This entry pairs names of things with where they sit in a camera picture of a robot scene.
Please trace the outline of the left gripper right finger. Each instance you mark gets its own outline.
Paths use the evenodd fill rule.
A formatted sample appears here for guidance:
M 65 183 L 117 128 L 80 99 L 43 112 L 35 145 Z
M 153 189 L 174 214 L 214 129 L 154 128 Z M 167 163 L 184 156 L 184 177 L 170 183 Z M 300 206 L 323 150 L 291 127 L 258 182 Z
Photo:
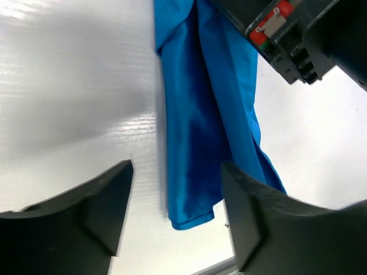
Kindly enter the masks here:
M 298 201 L 230 162 L 221 167 L 236 262 L 244 274 L 365 274 L 366 202 L 331 210 Z

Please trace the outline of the blue cloth napkin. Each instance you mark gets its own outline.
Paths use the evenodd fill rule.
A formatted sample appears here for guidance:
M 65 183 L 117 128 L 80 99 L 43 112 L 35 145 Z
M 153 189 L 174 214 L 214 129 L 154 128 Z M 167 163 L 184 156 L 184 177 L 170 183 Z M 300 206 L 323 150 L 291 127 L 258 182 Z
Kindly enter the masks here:
M 155 1 L 154 15 L 172 227 L 187 230 L 214 218 L 214 205 L 223 198 L 224 161 L 283 191 L 260 147 L 257 51 L 209 1 Z

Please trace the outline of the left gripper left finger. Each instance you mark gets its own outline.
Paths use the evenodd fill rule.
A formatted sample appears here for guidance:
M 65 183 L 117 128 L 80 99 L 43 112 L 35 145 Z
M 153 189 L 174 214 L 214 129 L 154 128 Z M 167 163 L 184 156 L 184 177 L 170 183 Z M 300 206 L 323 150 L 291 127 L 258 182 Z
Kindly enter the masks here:
M 125 160 L 58 196 L 2 213 L 1 273 L 107 274 L 133 173 Z

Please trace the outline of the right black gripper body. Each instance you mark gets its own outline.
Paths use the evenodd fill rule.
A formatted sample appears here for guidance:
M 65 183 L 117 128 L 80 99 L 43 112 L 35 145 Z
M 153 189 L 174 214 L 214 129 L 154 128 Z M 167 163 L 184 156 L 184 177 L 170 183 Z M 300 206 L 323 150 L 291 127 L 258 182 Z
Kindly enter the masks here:
M 289 83 L 337 66 L 366 89 L 366 1 L 213 1 Z

